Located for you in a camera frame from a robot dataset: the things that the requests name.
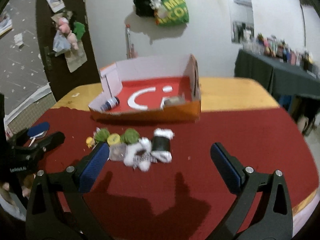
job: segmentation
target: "pink plush toy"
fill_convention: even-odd
[[[69,34],[70,33],[70,27],[69,27],[69,22],[66,18],[59,18],[58,21],[58,25],[59,25],[59,30],[63,33],[63,34]]]
[[[75,50],[78,50],[79,47],[78,47],[78,40],[77,40],[77,37],[74,33],[72,33],[72,31],[70,31],[68,37],[67,37],[67,40],[69,41],[69,43],[71,44],[71,46],[75,49]]]

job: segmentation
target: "black bag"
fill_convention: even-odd
[[[136,15],[140,17],[155,17],[154,10],[150,7],[150,0],[133,0],[136,6]]]

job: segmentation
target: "dark tablecloth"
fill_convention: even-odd
[[[251,78],[270,94],[298,95],[320,100],[320,80],[296,65],[239,50],[235,77]]]

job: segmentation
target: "green shopping bag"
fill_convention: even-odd
[[[159,26],[174,26],[189,23],[189,12],[185,0],[161,0],[168,14],[159,18],[156,13],[156,24]]]

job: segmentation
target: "clear plastic bag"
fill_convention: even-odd
[[[53,39],[53,48],[56,52],[56,57],[59,56],[62,53],[65,53],[71,49],[71,44],[67,40],[67,38],[60,34],[59,31],[57,31],[54,39]]]
[[[127,145],[125,143],[113,144],[110,146],[109,159],[112,161],[123,161],[127,154]]]

